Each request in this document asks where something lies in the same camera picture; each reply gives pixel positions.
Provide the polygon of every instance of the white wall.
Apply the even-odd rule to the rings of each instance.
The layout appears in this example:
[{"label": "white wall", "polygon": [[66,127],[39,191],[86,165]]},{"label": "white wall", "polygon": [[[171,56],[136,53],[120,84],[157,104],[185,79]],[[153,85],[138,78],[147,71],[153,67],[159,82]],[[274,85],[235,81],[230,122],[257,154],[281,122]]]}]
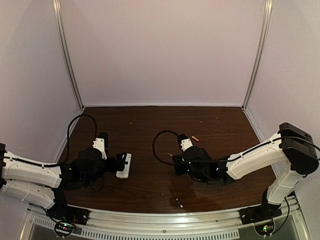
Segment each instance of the white wall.
[{"label": "white wall", "polygon": [[[0,142],[53,162],[77,115],[52,0],[0,1]],[[0,238],[16,240],[27,204],[0,195]]]},{"label": "white wall", "polygon": [[[320,145],[320,2],[276,0],[273,5],[249,112],[263,138],[289,122]],[[320,169],[299,183],[296,194],[311,239],[319,239]]]},{"label": "white wall", "polygon": [[63,23],[85,106],[241,106],[264,0],[68,0]]}]

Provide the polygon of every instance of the black cable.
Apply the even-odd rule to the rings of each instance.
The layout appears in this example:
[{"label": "black cable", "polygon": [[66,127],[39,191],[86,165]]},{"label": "black cable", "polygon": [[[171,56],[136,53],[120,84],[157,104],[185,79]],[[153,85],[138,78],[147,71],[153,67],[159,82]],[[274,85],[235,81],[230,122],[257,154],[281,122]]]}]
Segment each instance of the black cable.
[{"label": "black cable", "polygon": [[197,183],[203,183],[203,181],[198,180],[198,179],[194,178],[193,176],[191,176],[191,179],[192,179],[193,181],[197,182]]},{"label": "black cable", "polygon": [[285,200],[286,205],[287,205],[287,207],[288,207],[288,213],[286,214],[286,217],[285,217],[285,219],[284,219],[283,223],[281,224],[281,226],[280,226],[277,230],[273,231],[273,232],[272,232],[272,235],[274,235],[274,234],[276,234],[277,232],[279,232],[279,230],[280,230],[280,229],[285,225],[286,221],[287,221],[287,220],[288,220],[288,218],[289,218],[289,214],[290,214],[290,205],[289,205],[289,203],[288,203],[288,201],[287,201],[287,199],[286,199],[286,198],[284,198],[284,200]]},{"label": "black cable", "polygon": [[93,123],[94,123],[94,139],[96,139],[96,137],[97,137],[98,124],[97,124],[96,119],[93,116],[83,113],[83,114],[80,114],[80,115],[76,116],[74,119],[72,119],[71,122],[69,123],[67,131],[66,131],[66,158],[65,158],[65,160],[63,160],[63,161],[58,163],[59,166],[64,164],[64,163],[66,163],[69,160],[69,154],[70,154],[70,139],[69,139],[70,138],[70,127],[74,123],[75,120],[77,120],[78,118],[82,118],[82,117],[90,118],[93,121]]},{"label": "black cable", "polygon": [[96,119],[93,116],[91,116],[89,114],[85,114],[85,113],[76,116],[74,119],[71,120],[71,122],[69,123],[68,128],[67,128],[67,132],[66,132],[66,159],[65,160],[63,160],[63,161],[61,161],[59,163],[53,163],[53,164],[40,164],[40,163],[24,160],[24,159],[21,159],[21,158],[17,158],[17,157],[1,156],[0,159],[15,160],[17,162],[21,162],[21,163],[24,163],[24,164],[30,164],[30,165],[37,166],[37,167],[42,167],[42,168],[54,168],[54,167],[61,166],[62,164],[66,163],[68,161],[68,159],[69,159],[69,153],[70,153],[70,139],[69,139],[70,138],[70,127],[74,123],[75,120],[77,120],[78,118],[81,118],[81,117],[88,117],[93,121],[93,123],[94,123],[94,139],[96,139],[97,132],[98,132],[98,124],[97,124]]},{"label": "black cable", "polygon": [[[53,217],[50,216],[50,214],[48,214],[48,211],[43,206],[40,206],[40,208],[42,208],[42,210],[45,212],[45,215],[48,216],[55,223],[55,226],[54,226],[53,230],[54,230],[55,234],[57,234],[59,237],[68,237],[69,235],[71,235],[72,231],[77,228],[77,226],[75,224],[73,224],[73,223],[69,223],[67,221],[57,221],[57,220],[55,220]],[[71,226],[71,229],[72,229],[71,232],[69,232],[68,234],[61,234],[60,232],[58,232],[56,230],[57,226],[61,227],[61,225],[62,225],[62,227],[63,227],[63,226],[65,226],[65,224],[67,224],[68,227]]]},{"label": "black cable", "polygon": [[295,140],[299,140],[299,141],[302,141],[302,142],[305,142],[305,143],[311,145],[312,147],[314,147],[315,149],[317,149],[317,150],[320,152],[320,147],[318,147],[317,145],[313,144],[312,142],[309,142],[309,141],[307,141],[307,140],[305,140],[305,139],[303,139],[303,138],[301,138],[301,137],[298,137],[298,136],[281,136],[281,137],[277,137],[277,138],[273,139],[272,141],[263,142],[263,143],[255,146],[255,147],[249,149],[248,151],[245,151],[242,155],[239,155],[239,156],[237,156],[237,157],[234,158],[234,159],[231,159],[231,160],[218,160],[218,161],[219,161],[219,162],[234,162],[234,161],[240,159],[242,156],[244,156],[244,155],[252,152],[253,150],[256,150],[256,149],[258,149],[258,148],[261,148],[261,147],[263,147],[263,146],[265,146],[265,145],[271,144],[271,143],[273,143],[273,142],[275,142],[275,141],[278,141],[278,140],[281,140],[281,139],[295,139]]},{"label": "black cable", "polygon": [[313,144],[312,142],[309,142],[301,137],[298,137],[298,136],[281,136],[281,137],[277,137],[275,138],[273,141],[276,141],[276,140],[280,140],[280,139],[295,139],[295,140],[300,140],[302,142],[305,142],[306,144],[309,144],[311,145],[312,147],[314,147],[315,149],[317,149],[319,152],[320,152],[320,147],[318,147],[317,145]]},{"label": "black cable", "polygon": [[153,156],[162,164],[165,164],[165,165],[169,165],[169,166],[179,166],[179,165],[184,165],[184,164],[189,164],[189,163],[213,163],[212,160],[207,160],[207,161],[199,161],[199,160],[188,160],[188,161],[182,161],[182,162],[167,162],[167,161],[164,161],[162,160],[160,157],[158,157],[157,153],[156,153],[156,141],[158,139],[158,137],[162,134],[165,134],[165,133],[169,133],[169,134],[173,134],[175,135],[177,138],[179,137],[179,134],[176,133],[175,131],[171,131],[171,130],[163,130],[163,131],[160,131],[158,132],[157,135],[155,135],[153,141],[152,141],[152,152],[153,152]]},{"label": "black cable", "polygon": [[58,224],[58,222],[48,214],[48,211],[43,206],[40,206],[40,208],[42,208],[46,216],[48,216],[54,223]]},{"label": "black cable", "polygon": [[152,152],[153,152],[153,156],[155,157],[155,159],[157,159],[160,163],[163,163],[165,165],[169,165],[169,166],[174,166],[175,164],[173,162],[167,162],[167,161],[164,161],[162,160],[160,157],[158,157],[157,153],[156,153],[156,140],[158,139],[158,137],[162,134],[165,134],[165,133],[169,133],[169,134],[173,134],[175,135],[176,137],[179,137],[178,133],[176,133],[175,131],[171,131],[171,130],[163,130],[163,131],[160,131],[158,132],[157,135],[155,135],[153,141],[152,141]]}]

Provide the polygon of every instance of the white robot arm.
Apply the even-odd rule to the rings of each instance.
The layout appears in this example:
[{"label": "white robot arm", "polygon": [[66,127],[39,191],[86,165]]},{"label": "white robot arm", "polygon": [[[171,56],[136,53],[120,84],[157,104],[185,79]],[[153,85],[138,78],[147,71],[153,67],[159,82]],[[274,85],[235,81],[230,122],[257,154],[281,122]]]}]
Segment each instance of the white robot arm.
[{"label": "white robot arm", "polygon": [[280,205],[302,177],[319,166],[312,137],[301,129],[283,123],[279,132],[266,141],[237,154],[213,160],[204,148],[193,146],[184,134],[177,137],[182,154],[172,156],[175,174],[189,174],[193,179],[223,186],[243,176],[278,162],[285,169],[265,190],[262,204],[240,210],[243,224],[259,222],[281,215]]},{"label": "white robot arm", "polygon": [[6,193],[44,208],[57,220],[77,215],[77,223],[85,224],[88,210],[70,207],[64,191],[91,187],[104,172],[129,176],[131,154],[120,153],[107,157],[108,136],[100,135],[92,148],[80,151],[71,163],[43,163],[6,151],[0,143],[0,193]]}]

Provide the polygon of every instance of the debris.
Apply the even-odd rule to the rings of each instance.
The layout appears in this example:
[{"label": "debris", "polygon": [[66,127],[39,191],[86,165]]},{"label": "debris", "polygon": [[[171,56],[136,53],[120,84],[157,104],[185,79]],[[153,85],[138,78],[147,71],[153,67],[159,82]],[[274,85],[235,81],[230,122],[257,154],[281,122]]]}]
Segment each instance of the debris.
[{"label": "debris", "polygon": [[195,136],[191,137],[193,140],[195,140],[196,142],[199,142],[200,140],[198,138],[196,138]]},{"label": "debris", "polygon": [[180,202],[179,198],[176,199],[176,202],[179,204],[180,208],[183,208],[184,206],[182,205],[182,203]]}]

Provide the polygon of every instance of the brown wooden surface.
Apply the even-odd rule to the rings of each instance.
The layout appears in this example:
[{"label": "brown wooden surface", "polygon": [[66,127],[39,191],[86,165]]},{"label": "brown wooden surface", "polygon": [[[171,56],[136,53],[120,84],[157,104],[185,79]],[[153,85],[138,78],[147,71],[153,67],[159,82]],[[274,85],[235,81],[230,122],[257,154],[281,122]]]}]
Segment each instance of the brown wooden surface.
[{"label": "brown wooden surface", "polygon": [[[235,183],[215,187],[195,182],[189,175],[175,176],[172,166],[153,157],[152,140],[161,130],[196,136],[200,142],[193,144],[204,147],[214,159],[258,144],[239,107],[90,107],[84,113],[96,118],[98,133],[109,134],[108,155],[128,152],[132,162],[128,179],[105,173],[105,185],[99,192],[86,188],[66,191],[71,205],[133,213],[215,211],[259,204],[263,191],[275,180],[269,166]],[[91,147],[93,137],[93,123],[81,118],[70,138],[70,159]],[[181,153],[175,136],[168,133],[158,139],[156,151],[167,161],[171,160],[167,153]]]}]

